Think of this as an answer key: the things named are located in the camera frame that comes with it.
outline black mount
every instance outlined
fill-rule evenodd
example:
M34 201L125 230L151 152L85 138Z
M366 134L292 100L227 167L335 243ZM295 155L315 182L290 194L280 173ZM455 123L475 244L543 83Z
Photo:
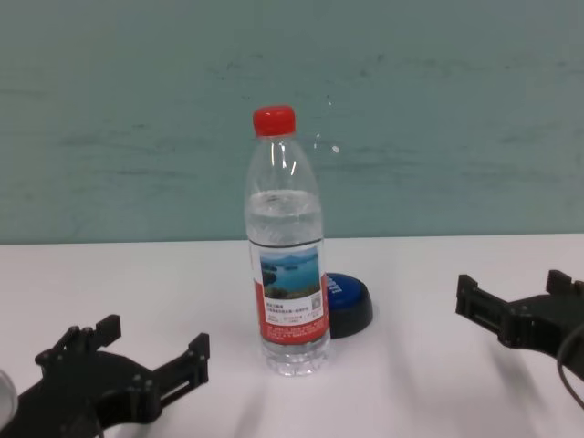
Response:
M208 381L208 335L154 371L98 351L120 336L120 317L110 315L95 329L70 328L36 356L43 378L18 397L16 417L0 438L102 437L116 424L155 421L163 408Z
M572 283L552 270L547 276L549 295L507 302L480 289L467 275L458 277L456 313L497 335L511 349L532 349L553 358L562 342L584 323L584 282ZM584 380L584 339L571 343L563 364Z

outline white table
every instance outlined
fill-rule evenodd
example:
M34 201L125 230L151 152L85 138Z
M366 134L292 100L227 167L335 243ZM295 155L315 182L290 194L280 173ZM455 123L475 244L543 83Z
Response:
M328 271L367 284L375 319L333 341L323 371L287 379L258 353L245 242L4 246L0 367L23 391L69 325L118 313L113 351L155 368L206 331L212 357L208 384L109 437L581 436L555 362L503 348L454 305L461 273L505 299L543 292L550 268L584 279L582 248L584 235L328 240Z

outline teal wall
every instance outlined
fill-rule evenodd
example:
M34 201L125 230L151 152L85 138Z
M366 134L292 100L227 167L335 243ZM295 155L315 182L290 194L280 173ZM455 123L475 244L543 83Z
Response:
M579 0L3 0L0 243L244 236L297 109L328 236L584 231Z

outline blue lid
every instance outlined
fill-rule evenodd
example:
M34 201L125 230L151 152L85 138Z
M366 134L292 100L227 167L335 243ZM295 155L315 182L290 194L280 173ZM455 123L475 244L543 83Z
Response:
M361 282L352 276L327 274L328 309L351 308L361 297Z

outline bottle label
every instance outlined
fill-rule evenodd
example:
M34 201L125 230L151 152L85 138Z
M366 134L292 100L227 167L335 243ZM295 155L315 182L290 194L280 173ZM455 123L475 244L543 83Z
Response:
M329 328L322 240L300 246L250 243L260 331L278 344L304 344Z

